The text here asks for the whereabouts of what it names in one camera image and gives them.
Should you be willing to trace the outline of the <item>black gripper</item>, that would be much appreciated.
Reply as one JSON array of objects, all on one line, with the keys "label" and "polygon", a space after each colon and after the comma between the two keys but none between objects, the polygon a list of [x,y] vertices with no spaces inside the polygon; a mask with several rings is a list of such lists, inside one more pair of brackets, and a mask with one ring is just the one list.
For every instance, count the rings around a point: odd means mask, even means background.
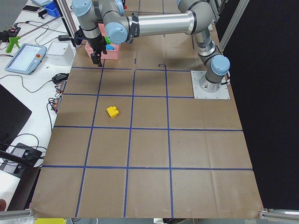
[{"label": "black gripper", "polygon": [[96,64],[98,67],[103,67],[101,62],[101,53],[107,54],[106,45],[107,42],[103,36],[97,36],[93,39],[87,40],[90,47],[93,49],[93,53],[90,54],[93,64]]}]

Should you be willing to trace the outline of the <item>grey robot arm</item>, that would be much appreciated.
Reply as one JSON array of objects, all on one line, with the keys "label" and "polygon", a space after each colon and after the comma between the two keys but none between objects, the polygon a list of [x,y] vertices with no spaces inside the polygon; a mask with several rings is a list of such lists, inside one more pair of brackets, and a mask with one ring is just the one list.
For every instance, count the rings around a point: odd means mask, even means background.
[{"label": "grey robot arm", "polygon": [[93,49],[91,59],[102,66],[101,55],[106,54],[106,40],[99,24],[105,26],[105,33],[114,44],[132,43],[140,36],[185,33],[196,38],[198,55],[206,66],[201,79],[204,88],[221,85],[228,74],[230,61],[220,54],[209,33],[208,26],[214,18],[212,6],[206,0],[177,1],[178,14],[124,15],[121,0],[74,0],[72,8],[79,21],[81,38]]}]

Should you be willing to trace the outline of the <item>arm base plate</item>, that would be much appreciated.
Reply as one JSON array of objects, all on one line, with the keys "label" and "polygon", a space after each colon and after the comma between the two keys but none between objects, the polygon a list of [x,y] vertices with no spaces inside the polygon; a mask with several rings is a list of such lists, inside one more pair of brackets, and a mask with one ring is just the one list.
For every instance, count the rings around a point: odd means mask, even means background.
[{"label": "arm base plate", "polygon": [[206,71],[191,71],[193,96],[195,99],[230,100],[228,85],[220,83],[213,84],[206,79]]}]

